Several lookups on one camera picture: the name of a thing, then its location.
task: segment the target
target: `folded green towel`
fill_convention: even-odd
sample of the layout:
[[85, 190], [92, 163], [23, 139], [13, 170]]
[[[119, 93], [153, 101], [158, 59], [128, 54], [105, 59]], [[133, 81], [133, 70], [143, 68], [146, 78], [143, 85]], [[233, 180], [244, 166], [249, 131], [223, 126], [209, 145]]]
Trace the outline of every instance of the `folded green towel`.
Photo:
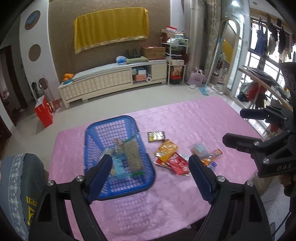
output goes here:
[[126, 59], [127, 64], [137, 63], [137, 62], [148, 62], [148, 61], [149, 60], [144, 56], [141, 56], [140, 58], [127, 58]]

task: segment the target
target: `blue plastic basket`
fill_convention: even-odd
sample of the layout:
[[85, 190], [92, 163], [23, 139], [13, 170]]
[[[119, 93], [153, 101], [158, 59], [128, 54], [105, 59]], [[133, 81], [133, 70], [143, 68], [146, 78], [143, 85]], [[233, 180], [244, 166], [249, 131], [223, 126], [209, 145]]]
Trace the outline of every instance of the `blue plastic basket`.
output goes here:
[[[136, 122], [132, 117], [123, 115], [99, 121], [91, 124], [86, 129], [84, 146], [85, 173], [99, 163], [104, 149], [114, 144], [114, 138], [125, 141], [134, 135], [136, 135], [145, 173], [121, 179], [108, 178], [98, 200], [123, 197], [147, 190], [155, 180], [155, 170], [146, 153]], [[131, 173], [126, 160], [123, 160], [123, 166], [127, 173]]]

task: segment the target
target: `person's hand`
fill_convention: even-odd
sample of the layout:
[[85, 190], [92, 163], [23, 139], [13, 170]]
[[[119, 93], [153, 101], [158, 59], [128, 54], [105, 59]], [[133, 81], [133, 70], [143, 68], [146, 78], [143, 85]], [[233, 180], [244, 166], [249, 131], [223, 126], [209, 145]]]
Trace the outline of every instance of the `person's hand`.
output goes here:
[[[292, 175], [283, 174], [283, 175], [279, 175], [278, 178], [279, 178], [279, 182], [282, 185], [284, 185], [284, 187], [291, 184]], [[293, 180], [296, 181], [296, 174], [294, 174]]]

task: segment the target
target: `pink tablecloth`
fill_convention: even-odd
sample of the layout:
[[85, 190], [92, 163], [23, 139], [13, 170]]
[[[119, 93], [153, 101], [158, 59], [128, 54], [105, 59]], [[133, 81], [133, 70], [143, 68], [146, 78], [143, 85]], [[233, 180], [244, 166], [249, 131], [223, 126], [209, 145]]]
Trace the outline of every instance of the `pink tablecloth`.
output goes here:
[[[222, 137], [227, 132], [259, 137], [223, 99], [176, 103], [128, 114], [135, 118], [146, 150], [152, 157], [159, 146], [148, 143], [147, 132], [165, 131], [166, 137], [179, 146], [178, 152], [190, 155], [189, 147], [203, 143], [208, 151], [221, 149], [216, 159], [216, 175], [230, 182], [244, 183], [256, 171], [249, 154], [227, 148]], [[88, 125], [61, 131], [56, 138], [49, 178], [57, 183], [70, 182], [83, 175], [84, 132]], [[145, 192], [131, 196], [95, 201], [91, 209], [108, 240], [144, 241], [185, 228], [209, 211], [191, 176], [177, 176], [154, 165], [156, 179]], [[71, 204], [66, 203], [70, 224], [76, 239], [83, 240]]]

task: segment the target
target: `black cable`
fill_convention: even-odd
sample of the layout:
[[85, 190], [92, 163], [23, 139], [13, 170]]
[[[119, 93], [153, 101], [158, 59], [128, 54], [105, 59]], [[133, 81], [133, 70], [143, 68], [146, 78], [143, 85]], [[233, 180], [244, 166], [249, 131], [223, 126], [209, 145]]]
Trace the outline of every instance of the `black cable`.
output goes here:
[[281, 228], [281, 226], [284, 224], [284, 222], [286, 221], [286, 219], [289, 217], [289, 215], [291, 214], [291, 212], [288, 212], [287, 216], [284, 218], [284, 220], [281, 222], [280, 226], [277, 228], [277, 230], [272, 234], [271, 237], [273, 237], [276, 232]]

